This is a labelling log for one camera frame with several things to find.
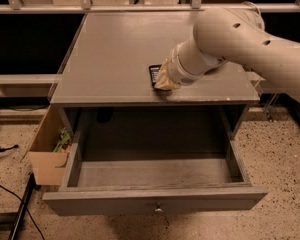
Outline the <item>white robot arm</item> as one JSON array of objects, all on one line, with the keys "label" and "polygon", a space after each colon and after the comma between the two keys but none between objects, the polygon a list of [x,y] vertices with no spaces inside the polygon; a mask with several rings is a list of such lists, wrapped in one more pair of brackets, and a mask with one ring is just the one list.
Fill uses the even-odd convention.
[{"label": "white robot arm", "polygon": [[244,9],[202,12],[191,38],[163,62],[154,87],[176,90],[191,85],[227,62],[253,70],[300,103],[300,43],[267,33],[261,15]]}]

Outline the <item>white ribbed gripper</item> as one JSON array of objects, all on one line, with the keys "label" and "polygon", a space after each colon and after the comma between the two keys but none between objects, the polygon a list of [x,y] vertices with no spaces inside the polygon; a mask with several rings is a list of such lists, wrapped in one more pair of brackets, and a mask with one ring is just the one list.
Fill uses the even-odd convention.
[{"label": "white ribbed gripper", "polygon": [[180,85],[189,86],[202,77],[202,74],[193,75],[183,68],[178,55],[179,50],[180,45],[177,45],[171,50],[168,59],[162,63],[154,85],[156,89],[177,90]]}]

